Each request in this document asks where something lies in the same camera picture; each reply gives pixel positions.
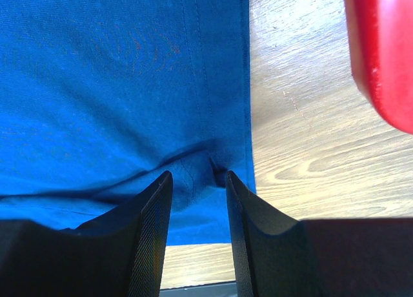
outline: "blue towel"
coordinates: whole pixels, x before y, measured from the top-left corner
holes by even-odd
[[[76,228],[174,177],[169,245],[254,190],[248,0],[0,0],[0,219]]]

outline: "light wood tabletop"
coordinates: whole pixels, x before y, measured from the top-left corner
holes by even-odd
[[[257,194],[295,217],[413,216],[413,136],[350,71],[343,0],[250,0]],[[234,280],[229,244],[166,249],[162,288]]]

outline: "blue cloth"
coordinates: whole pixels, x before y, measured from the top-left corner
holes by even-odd
[[[174,177],[169,245],[254,190],[248,0],[0,0],[0,219],[75,228]]]

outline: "wooden table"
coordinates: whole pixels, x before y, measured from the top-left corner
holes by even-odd
[[[413,136],[350,72],[343,0],[250,0],[257,193],[297,219],[413,216]],[[166,249],[162,288],[234,280],[229,244]]]

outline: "shiny red surface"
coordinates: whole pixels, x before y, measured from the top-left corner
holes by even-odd
[[[413,134],[413,0],[345,0],[354,80],[379,114]]]

